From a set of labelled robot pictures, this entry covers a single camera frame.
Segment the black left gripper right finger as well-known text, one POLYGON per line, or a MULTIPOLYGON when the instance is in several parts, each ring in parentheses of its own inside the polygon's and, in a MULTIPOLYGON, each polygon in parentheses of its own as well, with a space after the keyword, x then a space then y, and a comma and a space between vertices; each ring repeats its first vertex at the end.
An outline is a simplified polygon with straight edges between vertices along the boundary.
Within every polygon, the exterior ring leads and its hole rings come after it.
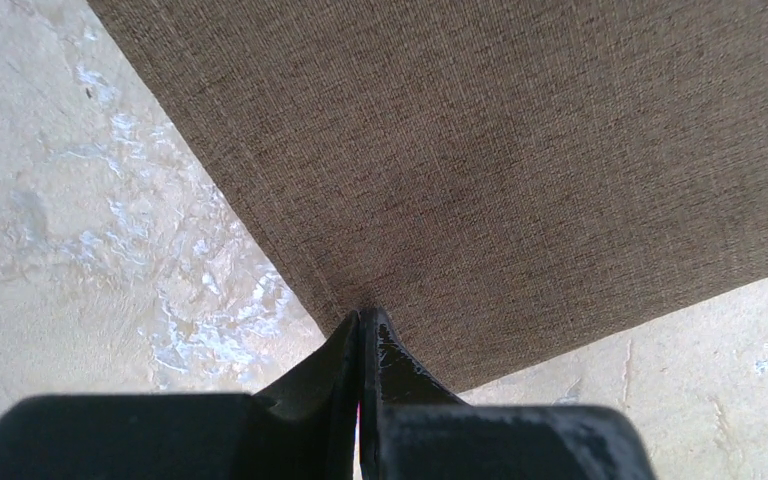
POLYGON ((638 432, 618 411, 470 405, 407 351, 383 309, 358 319, 364 478, 654 478, 638 432))

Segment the brown fabric napkin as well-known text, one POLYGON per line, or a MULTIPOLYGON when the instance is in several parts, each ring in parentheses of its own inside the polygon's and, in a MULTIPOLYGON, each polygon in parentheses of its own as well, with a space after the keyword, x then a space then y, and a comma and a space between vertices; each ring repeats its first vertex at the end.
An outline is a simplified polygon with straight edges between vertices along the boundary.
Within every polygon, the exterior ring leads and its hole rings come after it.
POLYGON ((95 1, 325 332, 464 391, 768 277, 768 1, 95 1))

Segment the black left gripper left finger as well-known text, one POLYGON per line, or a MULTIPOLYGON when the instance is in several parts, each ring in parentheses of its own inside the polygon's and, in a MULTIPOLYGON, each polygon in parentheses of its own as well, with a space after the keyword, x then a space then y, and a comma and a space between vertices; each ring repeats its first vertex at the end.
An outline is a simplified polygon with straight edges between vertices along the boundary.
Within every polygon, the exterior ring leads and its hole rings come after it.
POLYGON ((254 394, 24 399, 0 417, 0 479, 348 479, 358 330, 254 394))

